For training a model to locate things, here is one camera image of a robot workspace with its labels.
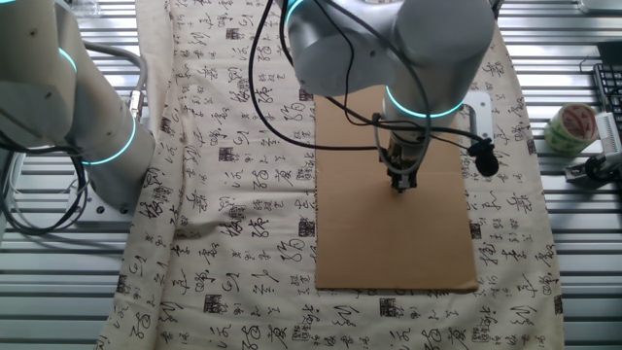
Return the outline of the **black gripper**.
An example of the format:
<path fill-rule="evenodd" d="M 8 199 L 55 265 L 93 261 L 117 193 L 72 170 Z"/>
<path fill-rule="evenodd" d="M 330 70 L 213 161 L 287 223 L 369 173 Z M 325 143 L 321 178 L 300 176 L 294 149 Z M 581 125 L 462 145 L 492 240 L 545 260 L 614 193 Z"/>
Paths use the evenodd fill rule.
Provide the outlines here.
<path fill-rule="evenodd" d="M 385 157 L 388 163 L 387 175 L 392 178 L 391 187 L 397 193 L 403 193 L 409 189 L 416 188 L 417 173 L 410 172 L 400 176 L 391 170 L 390 166 L 398 170 L 407 170 L 412 167 L 421 158 L 423 146 L 422 142 L 401 144 L 391 140 L 387 148 L 380 148 L 381 155 Z"/>

